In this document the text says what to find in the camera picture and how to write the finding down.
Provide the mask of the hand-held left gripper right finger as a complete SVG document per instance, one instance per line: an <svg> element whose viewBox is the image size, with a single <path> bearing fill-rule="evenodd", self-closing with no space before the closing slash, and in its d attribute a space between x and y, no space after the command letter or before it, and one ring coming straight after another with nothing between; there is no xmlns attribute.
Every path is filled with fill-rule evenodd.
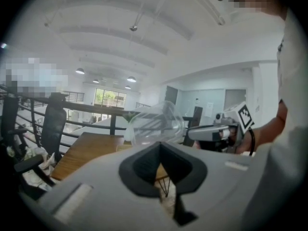
<svg viewBox="0 0 308 231"><path fill-rule="evenodd" d="M160 161L176 186L174 217L164 230L250 231L266 222L266 149L248 157L163 142Z"/></svg>

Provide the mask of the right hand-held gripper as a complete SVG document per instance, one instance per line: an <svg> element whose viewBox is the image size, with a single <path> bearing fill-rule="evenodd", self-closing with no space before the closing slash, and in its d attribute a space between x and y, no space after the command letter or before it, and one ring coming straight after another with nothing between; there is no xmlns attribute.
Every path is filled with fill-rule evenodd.
<svg viewBox="0 0 308 231"><path fill-rule="evenodd" d="M245 133L254 124L246 102L241 102L218 113L213 125L192 127L187 130L187 135L194 141L221 141L229 137L229 127L237 128L236 142L229 147L226 153L236 153L242 143Z"/></svg>

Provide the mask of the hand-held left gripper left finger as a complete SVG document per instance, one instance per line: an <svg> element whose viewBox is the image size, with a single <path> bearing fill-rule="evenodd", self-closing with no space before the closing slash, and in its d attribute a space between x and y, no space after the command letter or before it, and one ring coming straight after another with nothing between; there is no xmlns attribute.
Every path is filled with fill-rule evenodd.
<svg viewBox="0 0 308 231"><path fill-rule="evenodd" d="M39 205L62 231L175 231L154 182L162 150L155 142L97 157L59 182Z"/></svg>

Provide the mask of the person's right hand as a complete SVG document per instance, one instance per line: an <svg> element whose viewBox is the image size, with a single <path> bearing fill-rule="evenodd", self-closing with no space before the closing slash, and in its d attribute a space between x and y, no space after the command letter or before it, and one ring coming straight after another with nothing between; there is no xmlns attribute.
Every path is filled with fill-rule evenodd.
<svg viewBox="0 0 308 231"><path fill-rule="evenodd" d="M195 140L196 148L213 152L225 152L236 142L237 128L223 126L218 129L213 126L202 130L202 138Z"/></svg>

